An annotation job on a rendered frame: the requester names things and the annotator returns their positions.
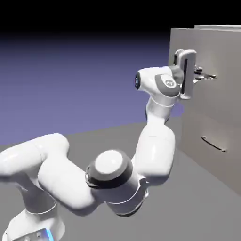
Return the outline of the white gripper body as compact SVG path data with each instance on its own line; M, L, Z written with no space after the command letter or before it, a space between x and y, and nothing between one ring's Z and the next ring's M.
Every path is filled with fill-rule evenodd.
M190 99L192 97L195 62L195 50L184 50L179 54L179 66L184 73L184 80L181 87L181 98L184 100Z

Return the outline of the grey cabinet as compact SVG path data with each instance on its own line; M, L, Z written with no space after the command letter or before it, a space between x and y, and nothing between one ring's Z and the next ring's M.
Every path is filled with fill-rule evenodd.
M214 76L182 101L179 148L241 195L241 25L173 28L170 61L178 49L195 50L197 66Z

